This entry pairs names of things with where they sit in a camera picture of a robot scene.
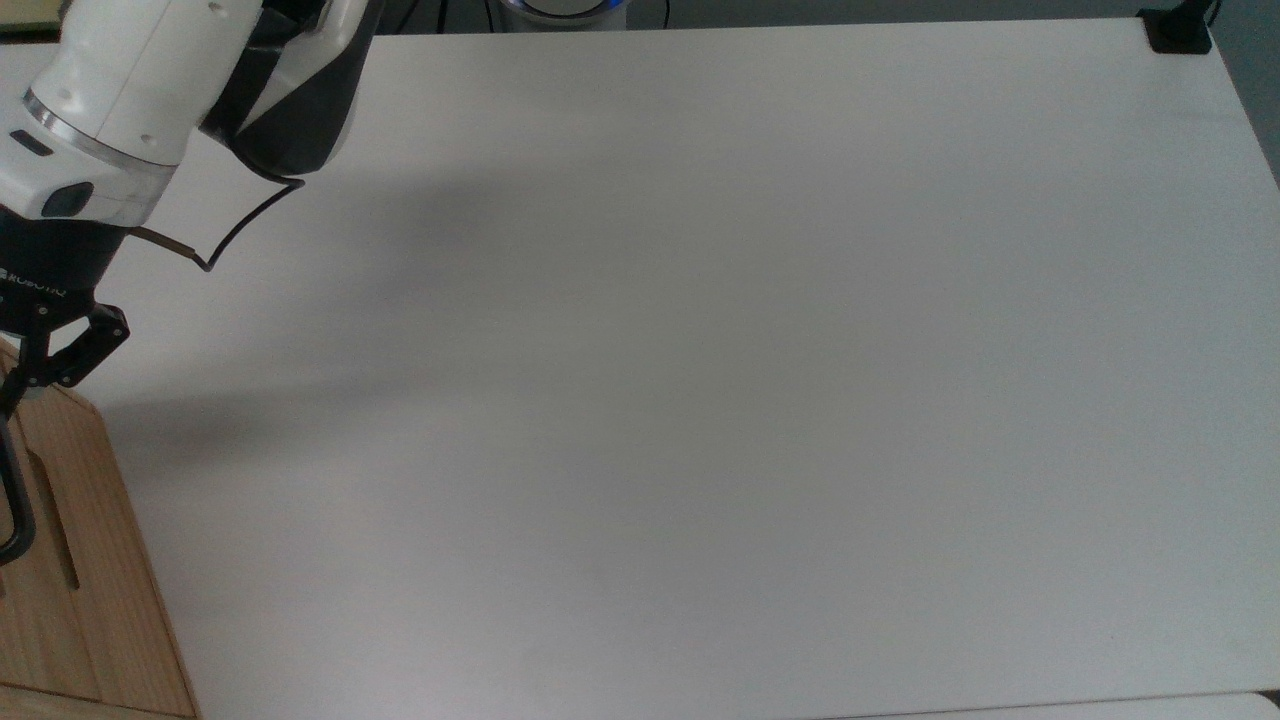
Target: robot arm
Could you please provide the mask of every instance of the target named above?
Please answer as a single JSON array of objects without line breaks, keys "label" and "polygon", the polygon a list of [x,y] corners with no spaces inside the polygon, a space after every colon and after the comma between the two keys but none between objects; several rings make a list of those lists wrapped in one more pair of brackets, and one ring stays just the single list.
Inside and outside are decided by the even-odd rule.
[{"label": "robot arm", "polygon": [[[308,173],[342,142],[381,0],[86,0],[52,63],[0,97],[0,332],[22,340],[0,384],[0,479],[33,537],[4,420],[24,391],[74,386],[128,337],[93,292],[147,220],[197,126],[264,177]],[[88,329],[49,356],[49,336]]]}]

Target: white tabletop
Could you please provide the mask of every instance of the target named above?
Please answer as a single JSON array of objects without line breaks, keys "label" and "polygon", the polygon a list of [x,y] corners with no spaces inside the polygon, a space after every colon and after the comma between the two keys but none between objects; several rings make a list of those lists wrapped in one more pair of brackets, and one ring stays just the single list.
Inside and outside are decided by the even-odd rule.
[{"label": "white tabletop", "polygon": [[1089,702],[1043,707],[1009,707],[929,715],[896,715],[896,720],[1277,720],[1276,706],[1257,694],[1226,694]]},{"label": "white tabletop", "polygon": [[[151,225],[269,191],[201,138]],[[214,275],[122,251],[84,389],[210,720],[1253,691],[1277,238],[1138,20],[379,40]]]}]

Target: wooden surface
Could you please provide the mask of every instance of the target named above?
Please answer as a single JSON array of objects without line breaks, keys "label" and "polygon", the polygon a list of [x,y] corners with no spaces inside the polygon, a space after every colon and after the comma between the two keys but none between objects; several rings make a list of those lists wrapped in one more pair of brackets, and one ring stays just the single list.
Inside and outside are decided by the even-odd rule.
[{"label": "wooden surface", "polygon": [[173,715],[0,685],[0,720],[173,720]]},{"label": "wooden surface", "polygon": [[4,0],[0,3],[0,32],[54,29],[61,0]]},{"label": "wooden surface", "polygon": [[56,391],[24,401],[18,416],[59,498],[81,583],[73,601],[102,702],[195,715],[101,420]]},{"label": "wooden surface", "polygon": [[[5,370],[9,359],[3,357]],[[76,612],[68,582],[65,546],[47,493],[40,492],[38,477],[27,455],[18,420],[9,424],[14,454],[27,478],[27,491],[36,514],[36,542],[26,556],[0,568],[0,683],[99,698],[97,679]],[[3,507],[0,533],[12,528]]]}]

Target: black clamp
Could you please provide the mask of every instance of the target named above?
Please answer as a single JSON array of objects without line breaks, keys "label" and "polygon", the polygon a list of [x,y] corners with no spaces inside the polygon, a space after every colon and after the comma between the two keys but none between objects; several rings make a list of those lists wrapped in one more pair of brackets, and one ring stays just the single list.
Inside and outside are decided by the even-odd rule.
[{"label": "black clamp", "polygon": [[1211,5],[1213,0],[1184,0],[1172,10],[1138,10],[1151,49],[1162,55],[1208,55],[1213,49],[1208,24],[1213,19],[1206,23],[1204,13]]}]

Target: cable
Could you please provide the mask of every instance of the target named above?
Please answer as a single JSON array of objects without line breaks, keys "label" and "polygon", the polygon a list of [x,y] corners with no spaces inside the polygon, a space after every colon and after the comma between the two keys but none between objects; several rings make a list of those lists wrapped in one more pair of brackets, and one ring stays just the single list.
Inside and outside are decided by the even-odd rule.
[{"label": "cable", "polygon": [[396,35],[404,35],[404,28],[408,27],[408,19],[417,12],[417,6],[421,1],[422,0],[413,0],[410,3],[408,10],[406,10],[404,17],[401,18],[401,24],[396,28]]},{"label": "cable", "polygon": [[236,223],[236,227],[233,227],[230,232],[223,236],[223,240],[218,243],[218,247],[214,249],[214,254],[209,256],[209,260],[202,259],[200,254],[196,252],[196,250],[189,245],[178,242],[177,240],[164,233],[156,232],[151,228],[131,228],[129,234],[132,234],[133,237],[142,238],[147,242],[159,245],[160,247],[164,247],[170,252],[177,252],[178,255],[182,255],[183,258],[187,258],[188,260],[198,265],[200,269],[205,270],[206,273],[214,272],[214,265],[218,264],[218,259],[223,256],[223,251],[227,250],[227,247],[232,243],[233,240],[236,240],[236,236],[238,236],[242,229],[244,229],[250,223],[256,220],[259,215],[270,209],[271,205],[279,202],[285,195],[306,184],[306,181],[302,178],[278,176],[270,170],[266,170],[257,163],[252,161],[250,158],[244,156],[244,154],[236,147],[232,147],[232,152],[241,163],[244,164],[246,168],[252,170],[253,174],[256,174],[257,177],[265,181],[283,184],[284,187],[276,191],[275,195],[260,202],[257,208],[250,210],[247,215],[241,218],[241,222]]}]

